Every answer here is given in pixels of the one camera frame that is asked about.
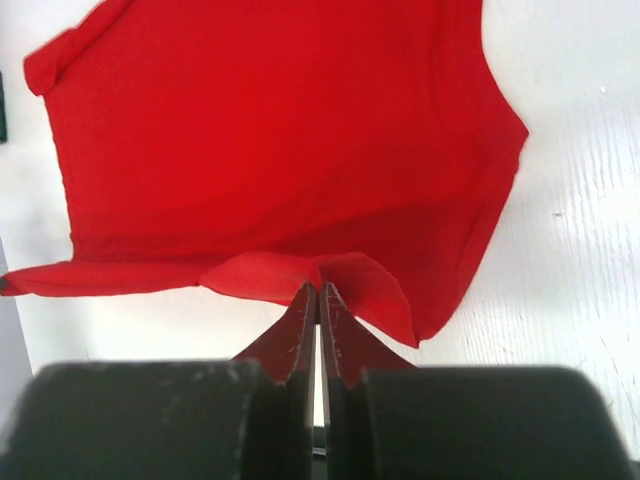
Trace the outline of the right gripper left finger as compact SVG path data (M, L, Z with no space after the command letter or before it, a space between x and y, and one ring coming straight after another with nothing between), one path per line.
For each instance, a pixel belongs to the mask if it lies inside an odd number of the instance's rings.
M308 479L315 289L226 361L59 363L1 435L5 479Z

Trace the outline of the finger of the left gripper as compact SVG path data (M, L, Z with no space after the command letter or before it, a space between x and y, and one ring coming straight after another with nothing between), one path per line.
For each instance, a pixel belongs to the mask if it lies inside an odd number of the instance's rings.
M9 293L9 281L5 277L0 278L0 294L8 295Z

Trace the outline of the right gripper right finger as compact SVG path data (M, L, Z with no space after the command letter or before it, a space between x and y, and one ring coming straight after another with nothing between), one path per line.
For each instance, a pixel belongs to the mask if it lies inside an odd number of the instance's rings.
M417 367L326 284L319 298L332 479L635 479L606 405L553 366Z

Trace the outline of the red t shirt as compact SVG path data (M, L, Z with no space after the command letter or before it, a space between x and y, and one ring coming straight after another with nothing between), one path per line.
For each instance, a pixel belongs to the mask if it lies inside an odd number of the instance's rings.
M528 132L480 1L104 1L25 58L69 260L7 296L335 285L398 342L464 297Z

